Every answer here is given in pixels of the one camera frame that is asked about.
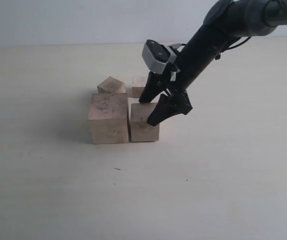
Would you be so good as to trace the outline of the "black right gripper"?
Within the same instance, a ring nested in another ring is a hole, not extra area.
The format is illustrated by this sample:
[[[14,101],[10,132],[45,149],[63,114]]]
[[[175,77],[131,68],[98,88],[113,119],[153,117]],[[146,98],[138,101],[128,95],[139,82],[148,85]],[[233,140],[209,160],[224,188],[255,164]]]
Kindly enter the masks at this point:
[[[177,73],[174,83],[170,84],[170,95],[160,95],[159,100],[151,114],[148,116],[146,123],[150,126],[157,126],[173,116],[180,114],[187,115],[193,109],[187,93],[187,88],[196,80],[214,58],[214,53],[196,55],[181,54],[181,62],[179,65],[180,72]],[[156,96],[164,92],[166,89],[166,80],[167,75],[150,71],[145,87],[139,97],[139,102],[150,103]]]

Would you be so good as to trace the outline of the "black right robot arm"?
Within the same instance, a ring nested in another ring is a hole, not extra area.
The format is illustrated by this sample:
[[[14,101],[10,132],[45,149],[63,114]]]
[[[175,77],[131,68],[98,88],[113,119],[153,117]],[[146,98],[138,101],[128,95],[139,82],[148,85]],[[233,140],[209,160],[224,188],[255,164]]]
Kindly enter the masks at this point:
[[[187,43],[163,45],[148,39],[142,58],[149,74],[139,102],[158,98],[158,103],[146,122],[156,126],[188,114],[192,105],[187,88],[212,61],[278,26],[287,26],[287,0],[219,0]]]

